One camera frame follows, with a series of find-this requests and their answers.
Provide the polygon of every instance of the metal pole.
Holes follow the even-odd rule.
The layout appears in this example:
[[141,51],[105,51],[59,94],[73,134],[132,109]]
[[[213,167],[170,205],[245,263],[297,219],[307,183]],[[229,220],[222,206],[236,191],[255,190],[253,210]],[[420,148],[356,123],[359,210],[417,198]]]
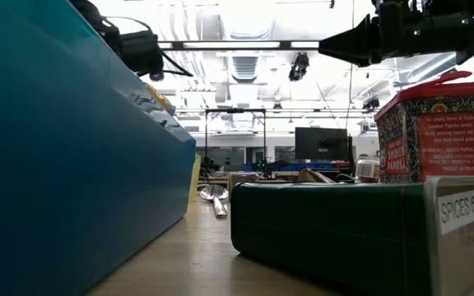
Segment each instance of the metal pole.
[[158,43],[164,51],[317,51],[320,40],[163,40]]
[[264,160],[267,160],[267,112],[263,110],[263,149]]
[[[204,123],[204,159],[202,160],[202,162],[204,161],[207,161],[207,115],[209,114],[209,112],[206,111],[206,114],[204,115],[206,121]],[[206,173],[206,184],[209,184],[210,183],[210,174],[209,173]]]

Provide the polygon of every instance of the monitor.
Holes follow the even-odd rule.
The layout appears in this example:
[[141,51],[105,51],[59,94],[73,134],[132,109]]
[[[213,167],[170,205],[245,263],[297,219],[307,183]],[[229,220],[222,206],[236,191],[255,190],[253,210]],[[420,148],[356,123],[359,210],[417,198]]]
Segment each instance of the monitor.
[[295,158],[351,161],[346,129],[296,127]]

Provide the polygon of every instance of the cable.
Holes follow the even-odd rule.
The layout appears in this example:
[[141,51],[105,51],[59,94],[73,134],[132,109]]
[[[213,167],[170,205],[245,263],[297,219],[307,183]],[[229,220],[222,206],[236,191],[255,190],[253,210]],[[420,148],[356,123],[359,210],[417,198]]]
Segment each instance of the cable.
[[[354,7],[355,7],[355,0],[352,0],[352,29],[355,27],[355,22],[354,22]],[[351,111],[351,103],[352,103],[352,72],[354,71],[354,65],[351,63],[351,79],[349,81],[349,104],[348,107],[346,108],[346,121],[345,121],[345,129],[348,129],[349,126],[349,113]]]
[[[148,24],[146,24],[143,21],[139,21],[137,19],[131,18],[131,17],[127,17],[127,16],[104,16],[104,21],[107,21],[108,23],[110,23],[110,21],[107,20],[109,18],[113,18],[113,19],[117,18],[117,19],[124,19],[124,20],[134,21],[134,22],[146,27],[147,30],[150,31],[151,33],[153,32],[153,30],[151,29],[151,27]],[[172,70],[162,70],[163,73],[170,73],[170,74],[175,74],[175,75],[193,77],[192,73],[190,73],[188,70],[181,67],[176,61],[174,61],[172,58],[170,58],[170,56],[168,56],[160,47],[158,48],[158,50],[159,50],[159,53],[162,55],[162,57],[164,57],[166,60],[168,60],[174,67],[179,69],[178,72],[177,71],[172,71]],[[144,76],[146,74],[149,74],[149,72],[139,72],[139,73],[137,73],[138,76]]]
[[319,86],[319,83],[318,83],[317,80],[316,80],[316,86],[318,87],[319,94],[321,94],[321,97],[323,98],[323,101],[324,101],[325,104],[327,105],[327,110],[330,112],[330,114],[332,115],[332,117],[333,117],[334,120],[336,121],[337,127],[342,128],[342,127],[339,125],[339,122],[337,121],[336,115],[334,115],[334,112],[330,109],[330,105],[328,105],[327,98],[326,98],[325,95],[323,94],[323,91],[321,90],[321,87]]
[[349,178],[350,180],[354,180],[354,181],[356,180],[356,178],[354,178],[354,177],[352,177],[352,176],[349,176],[349,175],[347,175],[346,173],[339,173],[339,174],[337,174],[336,177],[335,177],[336,181],[337,181],[337,177],[345,177],[345,178]]

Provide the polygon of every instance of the ceiling beam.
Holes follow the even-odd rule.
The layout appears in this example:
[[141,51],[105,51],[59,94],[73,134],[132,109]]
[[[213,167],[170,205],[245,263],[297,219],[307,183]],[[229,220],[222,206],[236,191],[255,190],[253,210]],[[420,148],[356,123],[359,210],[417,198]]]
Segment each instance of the ceiling beam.
[[317,51],[319,40],[160,41],[164,51]]

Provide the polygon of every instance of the table surface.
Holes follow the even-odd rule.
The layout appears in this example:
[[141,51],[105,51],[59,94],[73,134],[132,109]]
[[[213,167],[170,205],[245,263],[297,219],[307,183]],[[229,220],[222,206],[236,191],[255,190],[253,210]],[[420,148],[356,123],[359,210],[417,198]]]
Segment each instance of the table surface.
[[241,256],[231,245],[230,218],[217,220],[212,205],[200,198],[88,295],[340,296]]

